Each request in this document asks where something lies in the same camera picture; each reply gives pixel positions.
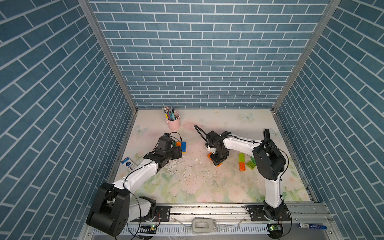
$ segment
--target tiled wall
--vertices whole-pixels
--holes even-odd
[[[91,0],[139,108],[270,108],[328,0]]]
[[[77,0],[0,1],[0,239],[78,237],[130,116]]]
[[[383,239],[383,11],[342,0],[278,110],[345,239]]]

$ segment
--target pencil cup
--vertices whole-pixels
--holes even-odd
[[[177,131],[181,126],[180,115],[178,112],[174,112],[176,120],[170,121],[167,119],[169,130]]]

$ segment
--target lime green lego brick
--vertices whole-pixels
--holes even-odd
[[[252,162],[252,161],[248,161],[247,162],[247,166],[250,168],[250,169],[254,169],[256,167],[256,165]]]
[[[239,162],[244,162],[245,163],[245,155],[244,155],[244,153],[239,153]]]

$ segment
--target floral tabletop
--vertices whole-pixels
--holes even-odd
[[[155,199],[158,203],[201,202],[262,202],[265,197],[264,178],[257,169],[239,171],[238,151],[230,155],[219,167],[207,157],[205,141],[196,132],[194,125],[205,132],[214,130],[221,134],[229,131],[237,136],[260,140],[263,129],[270,130],[271,139],[277,147],[288,153],[270,110],[177,110],[181,127],[177,131],[187,143],[181,159],[171,160],[155,176],[148,179],[135,193]],[[170,132],[162,110],[139,110],[123,158],[129,157],[136,164],[151,151],[159,137]],[[283,175],[281,190],[286,201],[310,201],[296,166],[290,158],[288,170]],[[245,162],[250,160],[245,155]],[[116,180],[128,173],[120,165]]]

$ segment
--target marker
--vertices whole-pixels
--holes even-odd
[[[307,229],[327,229],[326,226],[317,225],[317,224],[307,224],[307,223],[298,223],[299,228],[307,228]]]

